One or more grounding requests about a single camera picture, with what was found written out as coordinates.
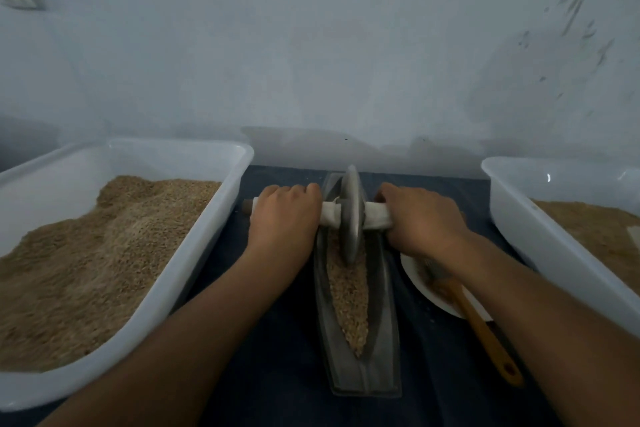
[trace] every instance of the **metal disc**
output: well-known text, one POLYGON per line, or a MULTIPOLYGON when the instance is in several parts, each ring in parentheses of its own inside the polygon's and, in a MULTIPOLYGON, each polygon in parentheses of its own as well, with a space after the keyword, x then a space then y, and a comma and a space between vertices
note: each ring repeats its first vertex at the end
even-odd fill
POLYGON ((360 175, 355 165, 347 167, 340 186, 340 251, 344 261, 352 264, 358 254, 358 246, 363 239, 364 199, 360 175))

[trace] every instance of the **paper plate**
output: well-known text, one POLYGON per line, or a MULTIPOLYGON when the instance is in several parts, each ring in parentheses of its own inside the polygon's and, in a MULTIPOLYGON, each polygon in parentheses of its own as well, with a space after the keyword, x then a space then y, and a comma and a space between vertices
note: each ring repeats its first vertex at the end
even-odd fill
MULTIPOLYGON (((402 263, 402 268, 409 276, 411 282, 416 289, 420 291, 420 293, 425 296, 429 301, 436 304, 436 306, 440 307, 442 310, 449 312, 452 316, 456 316, 457 318, 464 319, 460 312, 452 306, 449 302, 445 301, 438 294, 435 294, 431 291, 429 287, 427 287, 424 279, 420 276, 420 272, 418 271, 418 267, 425 267, 423 263, 418 262, 412 257, 408 257, 407 255, 400 254, 400 262, 402 263)), ((472 293, 470 293, 465 286, 462 286, 462 289, 471 302, 471 305, 478 311, 480 317, 484 319, 484 321, 492 321, 493 319, 489 315, 489 313, 484 309, 482 304, 478 302, 478 300, 474 297, 472 293)))

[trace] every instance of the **roller handle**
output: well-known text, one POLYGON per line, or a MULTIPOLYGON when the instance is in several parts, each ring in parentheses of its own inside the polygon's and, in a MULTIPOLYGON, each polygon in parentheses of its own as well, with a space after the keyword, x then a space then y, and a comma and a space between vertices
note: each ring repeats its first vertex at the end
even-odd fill
POLYGON ((434 286, 440 290, 444 289, 445 293, 448 293, 449 297, 460 308, 460 312, 467 318, 469 325, 482 343, 489 359, 491 359, 493 365, 507 383, 514 387, 523 386, 524 378, 522 377, 520 369, 508 354, 507 350, 504 349, 502 343, 498 341, 498 338, 493 334, 493 331, 480 317, 477 310, 471 305, 458 279, 454 277, 439 278, 434 281, 434 286))
MULTIPOLYGON (((242 212, 251 215, 258 204, 258 198, 244 199, 241 205, 242 212)), ((320 214, 320 226, 333 229, 340 228, 340 212, 342 205, 334 201, 324 201, 320 214)), ((387 205, 384 203, 364 203, 364 230, 386 230, 391 228, 392 221, 387 205)))

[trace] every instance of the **forearm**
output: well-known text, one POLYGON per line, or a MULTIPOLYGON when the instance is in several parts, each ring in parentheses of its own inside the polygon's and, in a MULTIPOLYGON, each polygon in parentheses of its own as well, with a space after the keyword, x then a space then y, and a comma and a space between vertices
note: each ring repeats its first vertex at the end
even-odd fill
POLYGON ((196 425, 233 352, 293 278, 270 260, 245 253, 43 427, 196 425))
POLYGON ((507 334, 570 425, 640 418, 640 341, 483 237, 443 258, 507 334))

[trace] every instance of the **hand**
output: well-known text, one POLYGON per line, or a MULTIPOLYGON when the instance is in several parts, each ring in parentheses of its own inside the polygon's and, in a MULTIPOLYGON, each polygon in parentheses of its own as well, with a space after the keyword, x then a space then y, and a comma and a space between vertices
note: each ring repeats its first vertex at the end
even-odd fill
POLYGON ((470 233, 456 202, 418 187, 397 187, 385 182, 376 201, 387 204, 394 226, 389 243, 410 257, 445 261, 445 252, 470 233))
POLYGON ((321 210, 322 192, 316 183, 266 187, 251 215, 247 252, 298 273, 313 249, 321 210))

